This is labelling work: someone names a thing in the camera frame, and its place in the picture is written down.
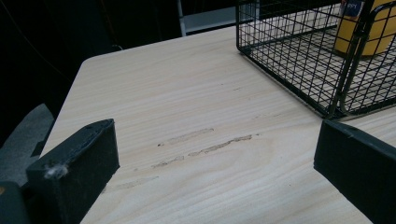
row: black wire cage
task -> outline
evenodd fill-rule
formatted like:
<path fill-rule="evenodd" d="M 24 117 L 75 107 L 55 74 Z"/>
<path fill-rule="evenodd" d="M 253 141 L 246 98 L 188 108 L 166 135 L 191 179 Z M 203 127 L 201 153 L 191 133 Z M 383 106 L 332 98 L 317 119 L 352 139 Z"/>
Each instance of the black wire cage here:
<path fill-rule="evenodd" d="M 396 104 L 396 1 L 238 0 L 236 46 L 326 119 Z"/>

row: wood grain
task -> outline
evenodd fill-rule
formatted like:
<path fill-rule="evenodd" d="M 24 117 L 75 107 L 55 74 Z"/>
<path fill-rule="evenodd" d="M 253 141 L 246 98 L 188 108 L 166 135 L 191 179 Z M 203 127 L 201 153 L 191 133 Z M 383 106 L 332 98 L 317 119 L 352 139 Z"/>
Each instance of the wood grain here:
<path fill-rule="evenodd" d="M 121 168 L 83 223 L 369 223 L 313 169 L 321 118 L 234 32 L 84 62 L 44 149 L 115 120 Z M 394 112 L 349 122 L 394 144 Z"/>

